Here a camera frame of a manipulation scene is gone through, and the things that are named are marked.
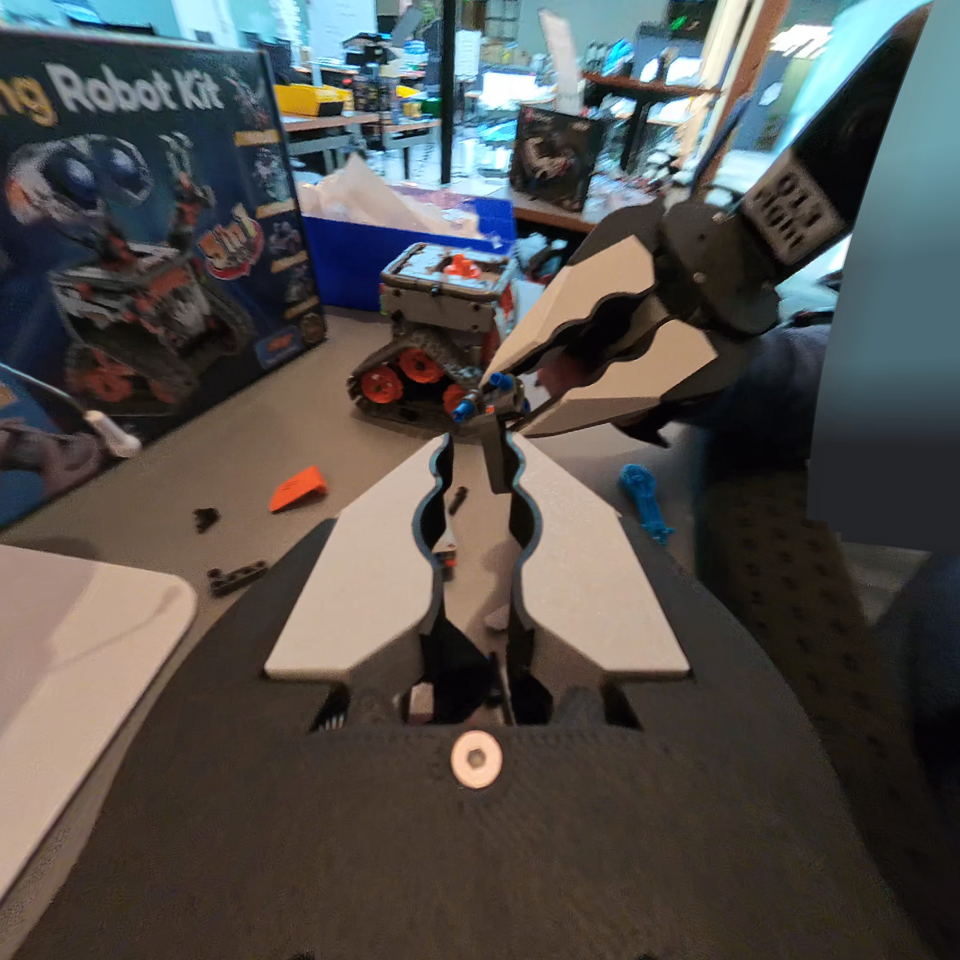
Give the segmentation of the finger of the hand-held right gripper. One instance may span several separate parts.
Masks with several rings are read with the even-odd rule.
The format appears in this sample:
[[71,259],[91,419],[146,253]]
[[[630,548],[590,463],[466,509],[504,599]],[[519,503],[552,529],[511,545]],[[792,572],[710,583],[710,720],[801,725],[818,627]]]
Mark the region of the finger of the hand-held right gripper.
[[563,267],[500,343],[481,384],[533,371],[548,354],[596,330],[601,340],[623,334],[654,286],[653,255],[635,236]]
[[645,414],[715,359],[716,349],[705,333],[671,319],[654,331],[642,355],[594,368],[587,383],[538,407],[525,436],[569,434]]

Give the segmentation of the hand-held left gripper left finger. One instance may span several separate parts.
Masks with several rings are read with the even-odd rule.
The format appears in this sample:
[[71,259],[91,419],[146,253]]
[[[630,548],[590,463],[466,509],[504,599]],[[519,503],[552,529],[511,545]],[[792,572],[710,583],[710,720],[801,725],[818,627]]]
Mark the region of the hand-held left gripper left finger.
[[443,606],[452,440],[432,438],[345,507],[264,664],[274,681],[414,683]]

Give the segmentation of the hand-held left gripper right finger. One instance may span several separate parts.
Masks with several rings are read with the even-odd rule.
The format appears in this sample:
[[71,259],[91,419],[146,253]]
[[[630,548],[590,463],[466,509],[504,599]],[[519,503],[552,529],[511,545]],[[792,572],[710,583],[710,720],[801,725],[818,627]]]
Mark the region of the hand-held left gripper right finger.
[[513,468],[507,665],[550,694],[677,680],[690,663],[620,513],[530,440],[506,437]]

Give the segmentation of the orange connector with blue pins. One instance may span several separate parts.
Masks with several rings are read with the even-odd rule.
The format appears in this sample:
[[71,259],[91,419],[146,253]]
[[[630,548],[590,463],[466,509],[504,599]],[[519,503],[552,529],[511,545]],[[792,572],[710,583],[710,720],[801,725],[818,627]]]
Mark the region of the orange connector with blue pins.
[[512,422],[531,413],[522,380],[505,373],[491,374],[485,384],[457,395],[448,390],[444,397],[448,414],[457,425],[487,416]]

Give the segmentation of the person's right hand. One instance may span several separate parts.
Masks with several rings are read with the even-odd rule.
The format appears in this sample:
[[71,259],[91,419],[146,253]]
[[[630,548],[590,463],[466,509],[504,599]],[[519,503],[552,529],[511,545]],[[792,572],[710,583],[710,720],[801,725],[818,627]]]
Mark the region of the person's right hand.
[[563,352],[539,369],[536,385],[546,391],[550,399],[558,399],[568,391],[588,383],[593,371],[593,365],[585,359]]

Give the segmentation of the blue plastic tool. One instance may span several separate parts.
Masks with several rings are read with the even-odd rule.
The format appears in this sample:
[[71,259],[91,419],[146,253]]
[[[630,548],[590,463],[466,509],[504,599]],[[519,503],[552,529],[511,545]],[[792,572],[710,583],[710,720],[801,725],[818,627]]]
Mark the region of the blue plastic tool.
[[667,548],[675,531],[665,521],[654,474],[644,465],[627,463],[620,470],[618,482],[633,504],[641,528],[655,543]]

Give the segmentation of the dark grey short beam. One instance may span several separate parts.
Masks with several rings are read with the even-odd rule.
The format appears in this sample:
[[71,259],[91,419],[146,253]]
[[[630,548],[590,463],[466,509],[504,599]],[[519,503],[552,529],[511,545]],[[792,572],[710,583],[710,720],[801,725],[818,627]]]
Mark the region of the dark grey short beam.
[[206,571],[209,595],[225,598],[236,594],[258,582],[269,570],[270,565],[262,559],[233,569],[210,568]]

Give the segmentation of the orange wedge piece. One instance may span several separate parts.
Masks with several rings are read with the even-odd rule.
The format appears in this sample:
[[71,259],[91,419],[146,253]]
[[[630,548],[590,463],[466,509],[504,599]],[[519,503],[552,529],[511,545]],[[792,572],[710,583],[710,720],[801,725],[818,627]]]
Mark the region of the orange wedge piece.
[[279,514],[325,498],[328,493],[327,480],[318,466],[311,464],[286,478],[273,490],[268,509],[272,515]]

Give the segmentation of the black model kit box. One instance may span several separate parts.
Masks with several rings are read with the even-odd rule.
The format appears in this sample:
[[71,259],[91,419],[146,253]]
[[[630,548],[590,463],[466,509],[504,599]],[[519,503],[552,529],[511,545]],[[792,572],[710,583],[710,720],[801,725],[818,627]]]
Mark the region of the black model kit box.
[[523,105],[510,162],[510,189],[566,212],[583,211],[608,122]]

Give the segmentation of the tracked toy robot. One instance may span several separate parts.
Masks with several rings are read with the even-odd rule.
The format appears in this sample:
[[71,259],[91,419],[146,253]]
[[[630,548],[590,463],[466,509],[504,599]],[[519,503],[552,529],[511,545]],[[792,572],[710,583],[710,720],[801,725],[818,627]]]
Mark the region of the tracked toy robot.
[[390,340],[354,367],[349,399],[369,418],[457,430],[486,409],[481,381],[517,319],[512,254],[420,241],[381,271]]

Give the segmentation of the blue plastic bin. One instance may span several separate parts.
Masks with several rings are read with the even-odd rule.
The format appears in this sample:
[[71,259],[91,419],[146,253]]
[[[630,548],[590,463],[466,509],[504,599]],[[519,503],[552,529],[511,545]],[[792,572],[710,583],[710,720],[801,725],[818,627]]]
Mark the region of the blue plastic bin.
[[457,238],[302,215],[320,303],[325,308],[378,313],[382,270],[415,243],[507,255],[517,241],[514,206],[505,198],[466,198],[480,237]]

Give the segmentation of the white plastic bags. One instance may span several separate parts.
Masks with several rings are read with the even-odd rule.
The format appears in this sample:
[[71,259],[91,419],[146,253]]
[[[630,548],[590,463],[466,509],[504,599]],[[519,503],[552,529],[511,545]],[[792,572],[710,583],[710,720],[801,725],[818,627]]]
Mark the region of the white plastic bags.
[[302,214],[315,219],[494,244],[516,236],[510,199],[390,183],[357,154],[316,182],[299,174],[295,189]]

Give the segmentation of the black support pole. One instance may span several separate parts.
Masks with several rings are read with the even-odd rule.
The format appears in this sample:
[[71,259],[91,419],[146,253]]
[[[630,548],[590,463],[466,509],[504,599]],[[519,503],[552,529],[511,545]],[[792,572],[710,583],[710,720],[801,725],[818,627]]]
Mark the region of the black support pole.
[[439,182],[442,186],[450,186],[455,132],[455,57],[458,2],[454,0],[442,1],[441,13]]

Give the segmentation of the white book stand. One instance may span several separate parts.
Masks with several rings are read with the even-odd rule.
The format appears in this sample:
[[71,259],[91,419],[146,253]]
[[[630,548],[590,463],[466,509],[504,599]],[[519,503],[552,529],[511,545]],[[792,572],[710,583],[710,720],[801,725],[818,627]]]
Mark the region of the white book stand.
[[[2,530],[99,482],[147,475],[139,439],[2,364]],[[1,888],[44,843],[195,618],[176,575],[2,542]]]

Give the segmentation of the yellow storage bin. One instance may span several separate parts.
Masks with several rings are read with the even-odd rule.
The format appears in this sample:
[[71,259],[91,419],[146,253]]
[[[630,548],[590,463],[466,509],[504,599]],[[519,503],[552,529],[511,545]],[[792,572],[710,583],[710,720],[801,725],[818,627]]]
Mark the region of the yellow storage bin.
[[342,87],[276,83],[273,91],[278,110],[284,116],[319,118],[354,111],[354,95]]

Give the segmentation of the blue toy cardboard box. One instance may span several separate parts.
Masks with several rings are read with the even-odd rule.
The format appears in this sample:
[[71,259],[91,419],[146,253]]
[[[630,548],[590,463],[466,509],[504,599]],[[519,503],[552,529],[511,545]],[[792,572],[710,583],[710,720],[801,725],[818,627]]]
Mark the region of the blue toy cardboard box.
[[2,27],[2,527],[326,341],[274,78]]

